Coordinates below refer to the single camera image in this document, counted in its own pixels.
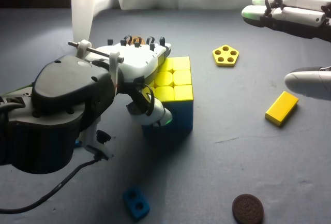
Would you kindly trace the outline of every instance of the table surface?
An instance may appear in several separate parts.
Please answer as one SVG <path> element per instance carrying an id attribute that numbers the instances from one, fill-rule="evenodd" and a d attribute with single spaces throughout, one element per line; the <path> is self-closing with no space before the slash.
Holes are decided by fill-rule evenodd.
<path id="1" fill-rule="evenodd" d="M 98 128 L 113 138 L 115 157 L 82 169 L 38 208 L 0 215 L 0 223 L 132 223 L 122 193 L 138 185 L 151 206 L 140 223 L 235 223 L 232 202 L 250 193 L 264 205 L 265 223 L 329 223 L 331 219 L 330 102 L 304 96 L 278 128 L 264 113 L 287 90 L 284 76 L 305 66 L 329 66 L 330 44 L 246 24 L 236 11 L 120 11 L 95 17 L 90 41 L 104 46 L 125 35 L 165 36 L 171 56 L 190 56 L 194 128 L 175 147 L 156 150 L 119 95 Z M 0 92 L 34 81 L 72 40 L 64 9 L 0 10 Z M 234 68 L 215 65 L 212 50 L 240 52 Z M 65 168 L 32 175 L 0 167 L 0 207 L 31 204 L 76 166 L 92 159 L 82 148 Z"/>

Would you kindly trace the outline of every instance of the blue block with holes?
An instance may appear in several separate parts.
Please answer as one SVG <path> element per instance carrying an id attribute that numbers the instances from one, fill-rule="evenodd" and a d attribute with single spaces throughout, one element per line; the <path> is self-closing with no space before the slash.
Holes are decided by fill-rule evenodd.
<path id="1" fill-rule="evenodd" d="M 125 191 L 123 199 L 135 221 L 141 220 L 148 214 L 149 204 L 137 187 Z"/>

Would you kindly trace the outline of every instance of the robotic arm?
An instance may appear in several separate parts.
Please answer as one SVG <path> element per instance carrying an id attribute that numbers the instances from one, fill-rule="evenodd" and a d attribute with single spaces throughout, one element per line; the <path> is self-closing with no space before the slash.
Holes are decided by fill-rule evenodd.
<path id="1" fill-rule="evenodd" d="M 245 22 L 257 27 L 304 38 L 331 42 L 331 0 L 253 0 L 242 11 Z M 287 87 L 298 94 L 331 100 L 330 67 L 308 67 L 285 77 Z"/>
<path id="2" fill-rule="evenodd" d="M 110 136 L 97 130 L 102 113 L 117 94 L 129 95 L 127 109 L 141 125 L 160 127 L 171 113 L 145 96 L 171 45 L 146 45 L 141 39 L 93 49 L 90 42 L 69 42 L 76 56 L 63 56 L 44 67 L 31 86 L 0 96 L 0 165 L 12 164 L 28 173 L 51 173 L 70 160 L 76 139 L 100 159 L 112 157 L 104 146 Z"/>

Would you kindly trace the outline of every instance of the pentagon block with holes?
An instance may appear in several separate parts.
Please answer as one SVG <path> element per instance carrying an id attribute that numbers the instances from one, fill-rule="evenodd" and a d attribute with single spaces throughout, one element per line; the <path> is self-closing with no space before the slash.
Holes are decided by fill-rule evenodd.
<path id="1" fill-rule="evenodd" d="M 217 66 L 233 67 L 239 56 L 239 52 L 231 46 L 224 45 L 213 50 L 213 56 Z"/>
<path id="2" fill-rule="evenodd" d="M 193 129 L 193 87 L 189 57 L 168 57 L 160 66 L 152 90 L 163 106 L 172 113 L 172 121 L 162 127 L 142 126 L 144 132 L 163 129 Z"/>

